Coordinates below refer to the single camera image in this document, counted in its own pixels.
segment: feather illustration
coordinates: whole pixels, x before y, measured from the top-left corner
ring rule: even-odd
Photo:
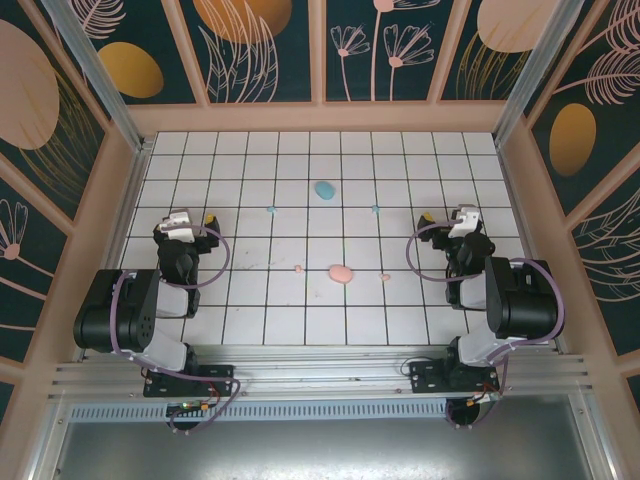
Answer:
[[[89,38],[106,40],[126,16],[123,0],[70,0],[82,30]]]
[[[640,0],[616,3],[605,30],[607,42],[618,52],[636,50],[640,44]]]
[[[569,83],[553,94],[584,85],[591,103],[623,105],[640,87],[640,50],[619,52],[611,50],[596,60],[587,78]]]
[[[598,300],[640,296],[640,190],[617,208],[585,219],[574,239]]]
[[[230,0],[219,5],[203,1],[209,24],[219,35],[211,36],[199,27],[209,51],[206,86],[212,101],[271,101],[278,86],[278,55],[269,26],[246,1],[244,15]]]

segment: pink oval object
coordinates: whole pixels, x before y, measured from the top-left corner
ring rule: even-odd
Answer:
[[[329,278],[334,282],[347,284],[353,279],[353,272],[344,265],[334,265],[329,269]]]

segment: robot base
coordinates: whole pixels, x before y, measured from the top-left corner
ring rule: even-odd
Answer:
[[[447,358],[409,363],[413,393],[469,393],[482,391],[484,384],[500,389],[493,367],[470,367],[460,363],[458,339],[447,348]]]
[[[189,374],[200,377],[233,377],[233,365],[198,365]],[[213,382],[213,386],[221,397],[231,396],[231,383]],[[145,398],[208,398],[213,396],[210,388],[208,383],[182,380],[148,370],[143,395]]]

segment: small blue piece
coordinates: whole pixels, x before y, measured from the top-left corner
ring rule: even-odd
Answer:
[[[329,182],[316,183],[316,193],[323,200],[331,200],[336,194],[336,189]]]

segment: line drawing of flower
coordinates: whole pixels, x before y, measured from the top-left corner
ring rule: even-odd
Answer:
[[[18,260],[28,267],[53,278],[52,273],[34,265],[20,256],[20,244],[24,239],[28,219],[29,209],[25,205],[20,202],[16,202],[12,211],[11,205],[6,199],[3,198],[0,200],[0,259],[4,259],[6,261]],[[47,299],[46,295],[19,285],[4,277],[0,277],[0,283],[42,301]],[[35,330],[35,327],[21,327],[5,324],[0,324],[0,328],[7,328],[10,330]]]
[[[393,101],[393,79],[396,68],[410,65],[420,65],[433,61],[434,49],[429,37],[430,25],[422,28],[408,26],[398,37],[398,25],[386,27],[383,32],[384,46],[391,66],[391,84],[389,86],[389,101]]]
[[[359,27],[333,27],[331,29],[331,39],[340,56],[340,65],[342,66],[342,82],[344,83],[344,92],[347,95],[347,101],[351,101],[349,94],[349,86],[347,84],[347,74],[344,68],[344,59],[351,55],[360,55],[371,50],[369,42],[365,42],[367,36],[362,31],[362,25]]]
[[[420,8],[435,7],[440,0],[373,0],[373,6],[378,11],[373,31],[373,48],[371,52],[371,101],[376,101],[376,54],[378,51],[378,32],[380,31],[380,18],[383,13],[394,10],[418,10]]]

